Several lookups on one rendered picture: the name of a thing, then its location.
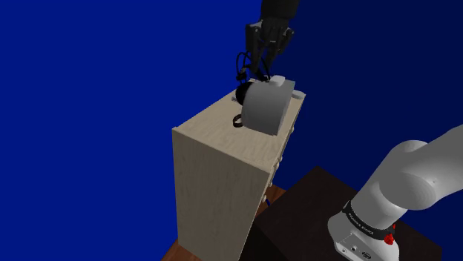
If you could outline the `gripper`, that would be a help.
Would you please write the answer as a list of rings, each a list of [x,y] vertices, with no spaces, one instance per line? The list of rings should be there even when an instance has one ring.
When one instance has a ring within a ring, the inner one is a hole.
[[[295,17],[299,3],[300,0],[262,0],[259,22],[245,27],[246,50],[250,52],[250,69],[253,73],[260,71],[263,53],[260,35],[265,39],[263,66],[267,81],[271,78],[270,68],[276,56],[284,52],[294,36],[289,21]]]

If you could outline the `grey rounded appliance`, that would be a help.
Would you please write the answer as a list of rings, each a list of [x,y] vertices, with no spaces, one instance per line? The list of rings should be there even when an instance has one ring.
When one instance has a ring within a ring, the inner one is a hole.
[[[283,76],[251,82],[241,102],[241,122],[249,129],[276,136],[294,90],[295,82]]]

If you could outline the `light wooden chest of drawers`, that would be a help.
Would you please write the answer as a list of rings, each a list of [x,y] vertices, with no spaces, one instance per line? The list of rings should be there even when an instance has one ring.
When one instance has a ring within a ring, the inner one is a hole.
[[[303,100],[291,98],[276,136],[233,118],[229,93],[172,130],[178,243],[202,261],[238,261]]]

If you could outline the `dark robot stand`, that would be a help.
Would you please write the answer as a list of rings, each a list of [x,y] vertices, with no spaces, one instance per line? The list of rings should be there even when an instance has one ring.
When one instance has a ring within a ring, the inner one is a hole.
[[[434,179],[381,164],[360,191],[315,167],[259,214],[239,261],[442,261],[400,218],[441,198]]]

